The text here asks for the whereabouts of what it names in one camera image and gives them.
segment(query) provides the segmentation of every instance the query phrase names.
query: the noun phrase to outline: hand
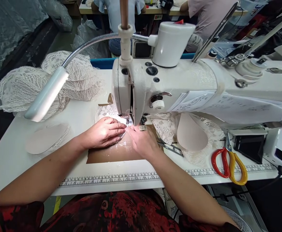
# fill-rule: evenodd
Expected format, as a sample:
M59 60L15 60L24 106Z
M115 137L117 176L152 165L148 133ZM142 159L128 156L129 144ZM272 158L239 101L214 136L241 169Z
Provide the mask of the hand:
M118 135L125 132L125 127L114 118L104 117L78 136L79 143L84 150L107 147L121 139Z
M161 152L151 130L140 131L138 126L131 126L131 128L126 127L126 131L132 139L133 148L144 159L149 160Z

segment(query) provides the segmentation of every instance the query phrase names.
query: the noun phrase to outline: red and yellow scissors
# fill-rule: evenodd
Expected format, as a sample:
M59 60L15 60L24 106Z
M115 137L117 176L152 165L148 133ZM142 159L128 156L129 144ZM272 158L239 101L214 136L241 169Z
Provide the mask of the red and yellow scissors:
M228 165L227 161L227 152L230 156L230 164ZM221 171L218 169L217 164L216 164L216 158L217 156L221 153L221 158L222 158L222 163L224 166L224 174L221 173ZM212 165L214 170L217 172L218 175L222 176L223 178L230 178L230 180L237 184L237 185L245 185L248 179L248 174L247 170L242 163L242 161L239 159L236 153L232 152L232 147L230 145L230 140L229 140L229 133L227 132L227 138L226 138L226 143L225 146L222 149L218 149L212 154ZM234 168L236 162L238 163L241 171L242 171L242 177L240 181L236 181L234 177Z

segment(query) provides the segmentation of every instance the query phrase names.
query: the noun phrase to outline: woman's left hand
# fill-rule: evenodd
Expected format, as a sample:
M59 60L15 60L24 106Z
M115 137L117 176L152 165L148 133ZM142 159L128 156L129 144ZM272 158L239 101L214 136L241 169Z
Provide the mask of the woman's left hand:
M77 138L84 150L107 147L120 140L118 135L124 133L125 128L126 125L116 119L104 117Z

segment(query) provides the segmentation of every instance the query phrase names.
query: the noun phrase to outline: instruction sheet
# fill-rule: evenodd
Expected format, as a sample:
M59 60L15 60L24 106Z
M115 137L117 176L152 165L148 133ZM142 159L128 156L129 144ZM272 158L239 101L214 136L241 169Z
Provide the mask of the instruction sheet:
M223 93L210 106L202 108L213 95L214 91L189 91L181 94L177 105L169 111L208 113L230 124L282 121L282 102Z

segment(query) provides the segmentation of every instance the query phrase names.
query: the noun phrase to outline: red patterned top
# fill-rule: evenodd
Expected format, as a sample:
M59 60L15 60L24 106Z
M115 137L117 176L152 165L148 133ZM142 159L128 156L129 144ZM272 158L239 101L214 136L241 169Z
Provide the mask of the red patterned top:
M153 190L77 195L45 224L42 202L23 206L0 207L0 232L61 231L234 231L229 223L223 227L202 224L186 215L174 221L165 210L160 196Z

